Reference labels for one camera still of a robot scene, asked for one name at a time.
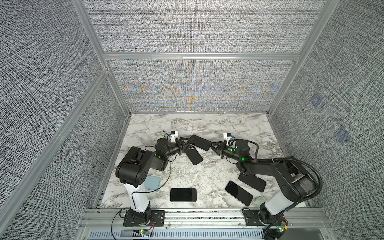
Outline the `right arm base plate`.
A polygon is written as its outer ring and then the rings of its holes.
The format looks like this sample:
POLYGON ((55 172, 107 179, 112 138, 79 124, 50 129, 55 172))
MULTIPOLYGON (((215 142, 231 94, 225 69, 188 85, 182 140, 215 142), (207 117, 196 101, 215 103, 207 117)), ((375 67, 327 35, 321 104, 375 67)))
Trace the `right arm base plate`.
POLYGON ((278 215, 271 215, 267 210, 242 209, 247 226, 268 226, 270 224, 278 225, 283 220, 278 215))

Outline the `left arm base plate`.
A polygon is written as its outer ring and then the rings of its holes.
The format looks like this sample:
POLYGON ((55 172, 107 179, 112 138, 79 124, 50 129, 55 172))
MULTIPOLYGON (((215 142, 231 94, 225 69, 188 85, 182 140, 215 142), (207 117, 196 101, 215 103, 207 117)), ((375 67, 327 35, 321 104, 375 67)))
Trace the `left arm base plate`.
POLYGON ((165 221, 164 210, 151 210, 151 212, 138 213, 129 210, 125 217, 124 227, 163 227, 165 221))

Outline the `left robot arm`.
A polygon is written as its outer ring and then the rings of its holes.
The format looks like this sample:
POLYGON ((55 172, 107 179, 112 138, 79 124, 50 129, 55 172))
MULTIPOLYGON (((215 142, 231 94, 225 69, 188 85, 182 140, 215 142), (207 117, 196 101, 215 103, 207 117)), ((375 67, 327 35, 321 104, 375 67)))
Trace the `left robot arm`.
POLYGON ((117 166, 116 177, 125 186, 131 201, 131 206, 119 213, 124 219, 125 227, 146 227, 156 224, 152 218, 151 202, 147 198, 148 192, 145 191, 144 185, 151 168, 163 171, 170 165, 171 156, 181 154, 186 154, 193 165, 203 161, 197 147, 181 139, 176 139, 172 143, 166 138, 160 138, 153 148, 154 152, 131 147, 117 166))

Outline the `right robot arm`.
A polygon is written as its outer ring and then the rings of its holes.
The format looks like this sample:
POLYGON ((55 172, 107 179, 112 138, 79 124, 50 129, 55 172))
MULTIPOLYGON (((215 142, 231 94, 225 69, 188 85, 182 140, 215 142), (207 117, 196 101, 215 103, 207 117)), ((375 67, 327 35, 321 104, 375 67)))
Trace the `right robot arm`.
POLYGON ((233 160, 240 171, 239 180, 263 192, 266 181, 260 176, 274 177, 279 191, 259 207, 261 224, 270 225, 284 218, 284 212, 299 203, 316 197, 322 190, 323 180, 311 165, 294 157, 261 159, 250 155, 251 141, 229 140, 211 143, 211 149, 221 158, 233 160))

